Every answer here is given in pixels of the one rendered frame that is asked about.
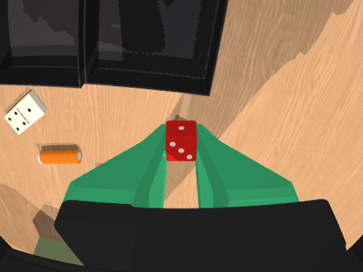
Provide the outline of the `orange aa battery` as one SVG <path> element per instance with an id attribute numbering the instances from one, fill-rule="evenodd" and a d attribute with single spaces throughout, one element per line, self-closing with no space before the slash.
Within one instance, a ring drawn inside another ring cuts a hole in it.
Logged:
<path id="1" fill-rule="evenodd" d="M 43 164 L 80 164 L 80 150 L 40 150 L 38 161 Z"/>

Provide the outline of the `red die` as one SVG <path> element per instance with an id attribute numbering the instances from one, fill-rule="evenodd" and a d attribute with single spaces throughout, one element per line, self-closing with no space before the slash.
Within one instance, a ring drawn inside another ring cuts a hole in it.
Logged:
<path id="1" fill-rule="evenodd" d="M 197 128 L 195 121 L 166 122 L 166 160 L 195 161 Z"/>

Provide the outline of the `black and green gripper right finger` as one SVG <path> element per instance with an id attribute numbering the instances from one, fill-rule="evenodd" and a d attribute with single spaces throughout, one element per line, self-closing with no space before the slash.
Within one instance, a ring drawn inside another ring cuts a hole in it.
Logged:
<path id="1" fill-rule="evenodd" d="M 199 208 L 299 202 L 291 181 L 221 142 L 196 124 Z"/>

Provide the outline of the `black rack of three bins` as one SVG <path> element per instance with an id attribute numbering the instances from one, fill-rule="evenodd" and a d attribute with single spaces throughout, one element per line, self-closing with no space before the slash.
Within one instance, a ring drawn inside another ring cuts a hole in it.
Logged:
<path id="1" fill-rule="evenodd" d="M 210 96 L 227 7 L 228 0 L 0 0 L 0 85 Z"/>

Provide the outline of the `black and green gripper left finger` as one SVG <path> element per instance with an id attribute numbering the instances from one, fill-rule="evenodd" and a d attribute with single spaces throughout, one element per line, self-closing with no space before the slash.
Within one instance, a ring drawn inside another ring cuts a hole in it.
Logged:
<path id="1" fill-rule="evenodd" d="M 166 171 L 166 124 L 161 124 L 142 142 L 71 181 L 63 202 L 163 208 Z"/>

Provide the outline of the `white domino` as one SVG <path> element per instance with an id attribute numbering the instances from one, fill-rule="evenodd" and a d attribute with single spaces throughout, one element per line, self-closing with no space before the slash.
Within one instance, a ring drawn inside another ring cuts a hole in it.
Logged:
<path id="1" fill-rule="evenodd" d="M 47 111 L 32 90 L 4 118 L 18 134 L 21 134 Z"/>

